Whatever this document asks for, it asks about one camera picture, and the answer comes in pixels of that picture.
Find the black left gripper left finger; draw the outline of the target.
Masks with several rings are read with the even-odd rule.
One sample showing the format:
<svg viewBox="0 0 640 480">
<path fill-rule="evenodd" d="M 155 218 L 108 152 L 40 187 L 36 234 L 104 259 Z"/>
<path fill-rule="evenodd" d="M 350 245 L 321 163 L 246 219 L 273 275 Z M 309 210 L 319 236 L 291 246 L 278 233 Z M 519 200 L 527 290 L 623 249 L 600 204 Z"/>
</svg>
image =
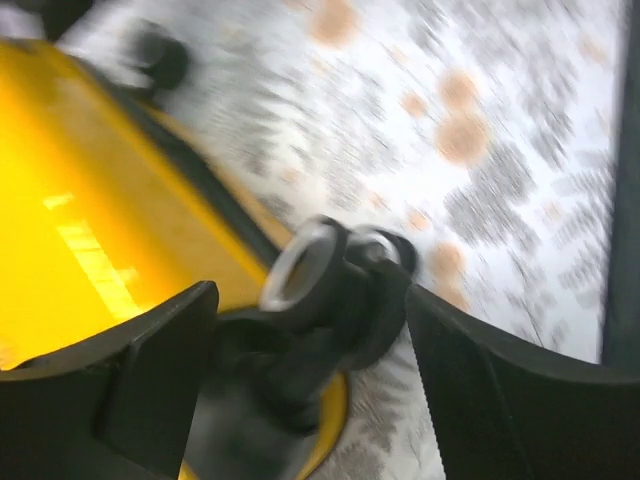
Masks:
<svg viewBox="0 0 640 480">
<path fill-rule="evenodd" d="M 4 479 L 175 479 L 218 289 L 149 312 L 1 375 Z"/>
</svg>

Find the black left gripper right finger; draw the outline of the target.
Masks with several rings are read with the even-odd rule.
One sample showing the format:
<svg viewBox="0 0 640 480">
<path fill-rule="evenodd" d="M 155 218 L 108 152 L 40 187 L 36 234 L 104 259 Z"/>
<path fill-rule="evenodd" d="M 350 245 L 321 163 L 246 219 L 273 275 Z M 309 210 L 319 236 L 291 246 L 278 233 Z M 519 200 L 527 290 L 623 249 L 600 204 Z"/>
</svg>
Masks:
<svg viewBox="0 0 640 480">
<path fill-rule="evenodd" d="M 447 478 L 638 478 L 638 375 L 543 349 L 418 285 L 406 313 Z"/>
</svg>

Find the yellow hard-shell suitcase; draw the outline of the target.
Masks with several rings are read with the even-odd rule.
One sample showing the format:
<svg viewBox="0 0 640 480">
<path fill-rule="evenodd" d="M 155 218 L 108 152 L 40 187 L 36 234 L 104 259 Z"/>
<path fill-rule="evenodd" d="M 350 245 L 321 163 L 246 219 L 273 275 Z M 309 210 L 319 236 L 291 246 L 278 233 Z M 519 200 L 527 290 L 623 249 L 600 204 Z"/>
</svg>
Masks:
<svg viewBox="0 0 640 480">
<path fill-rule="evenodd" d="M 405 322 L 392 232 L 289 232 L 155 108 L 49 42 L 1 41 L 1 375 L 218 289 L 175 479 L 306 479 L 338 443 L 349 376 Z"/>
</svg>

